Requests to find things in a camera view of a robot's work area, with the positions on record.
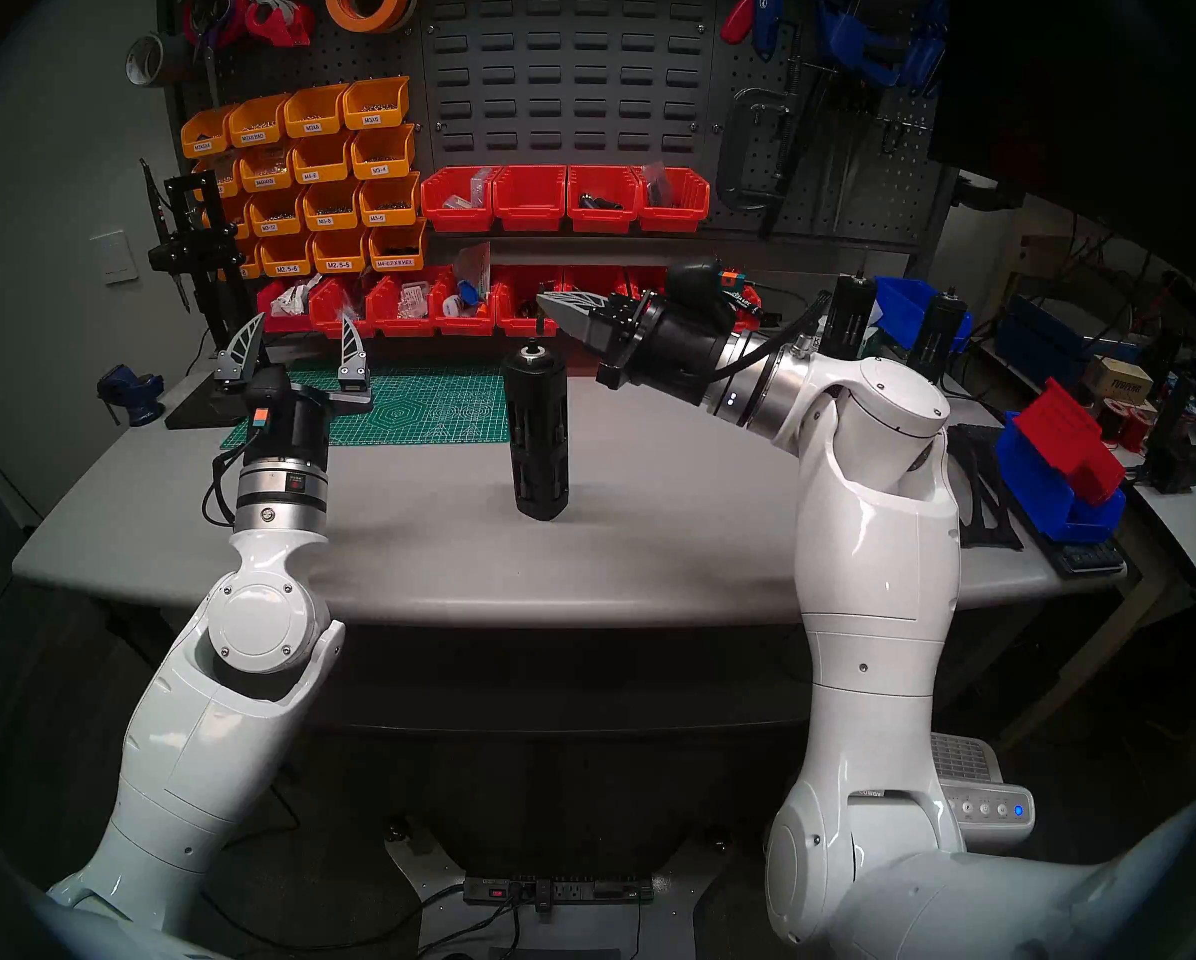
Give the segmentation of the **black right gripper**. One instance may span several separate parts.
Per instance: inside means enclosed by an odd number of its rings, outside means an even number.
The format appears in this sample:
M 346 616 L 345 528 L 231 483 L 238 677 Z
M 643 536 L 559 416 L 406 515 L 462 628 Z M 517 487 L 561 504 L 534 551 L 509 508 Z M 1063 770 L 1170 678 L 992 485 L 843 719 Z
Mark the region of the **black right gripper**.
M 728 304 L 708 308 L 669 294 L 596 294 L 541 291 L 536 306 L 547 320 L 586 348 L 599 351 L 596 380 L 605 389 L 648 386 L 698 405 L 724 347 L 737 334 Z

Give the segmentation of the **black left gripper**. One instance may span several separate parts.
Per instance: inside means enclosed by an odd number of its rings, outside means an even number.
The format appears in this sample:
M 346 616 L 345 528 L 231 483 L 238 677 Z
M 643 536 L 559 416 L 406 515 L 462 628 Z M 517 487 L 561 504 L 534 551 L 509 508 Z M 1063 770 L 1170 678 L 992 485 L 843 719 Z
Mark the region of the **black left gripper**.
M 332 420 L 368 414 L 374 406 L 362 336 L 352 314 L 343 313 L 338 389 L 325 391 L 292 383 L 286 372 L 256 372 L 266 357 L 264 322 L 264 313 L 255 314 L 218 354 L 215 383 L 244 386 L 242 406 L 248 420 L 243 444 L 222 450 L 212 464 L 230 466 L 242 460 L 249 465 L 266 458 L 283 458 L 327 466 Z

